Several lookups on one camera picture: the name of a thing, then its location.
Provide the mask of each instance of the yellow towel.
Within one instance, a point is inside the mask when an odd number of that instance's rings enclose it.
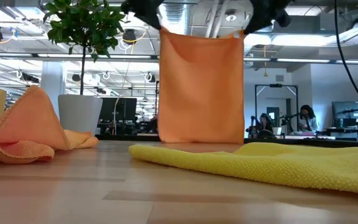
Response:
[[[330,149],[251,143],[234,153],[131,146],[136,159],[270,184],[358,193],[358,147]]]

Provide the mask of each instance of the potted plant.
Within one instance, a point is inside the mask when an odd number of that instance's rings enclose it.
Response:
[[[46,4],[44,22],[52,15],[60,20],[50,21],[48,38],[52,43],[70,46],[68,54],[75,46],[82,51],[80,95],[60,95],[58,97],[60,124],[64,129],[74,131],[96,131],[103,100],[94,96],[84,96],[84,72],[86,54],[91,54],[93,62],[98,55],[110,57],[108,49],[118,44],[115,36],[124,32],[120,21],[125,15],[120,7],[109,6],[107,0],[53,0]]]

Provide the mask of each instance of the wooden tabletop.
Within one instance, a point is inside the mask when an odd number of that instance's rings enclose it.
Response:
[[[57,152],[52,162],[0,164],[0,224],[358,224],[357,194],[137,161],[127,150],[135,143],[158,144],[102,141],[96,149]]]

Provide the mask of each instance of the towel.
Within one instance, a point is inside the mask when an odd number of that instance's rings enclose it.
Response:
[[[48,95],[37,86],[28,88],[0,120],[0,161],[7,164],[50,161],[55,150],[97,143],[90,132],[63,130]]]
[[[243,143],[244,36],[160,31],[158,131],[163,142]]]
[[[136,159],[182,169],[290,187],[358,193],[358,147],[250,143],[233,153],[194,153],[135,145],[129,152]]]

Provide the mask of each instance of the hanging orange towel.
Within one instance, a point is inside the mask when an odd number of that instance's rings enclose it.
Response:
[[[0,161],[26,164],[53,159],[55,150],[93,147],[91,133],[63,130],[47,94],[30,87],[0,120]]]
[[[160,39],[160,139],[242,144],[244,37]]]

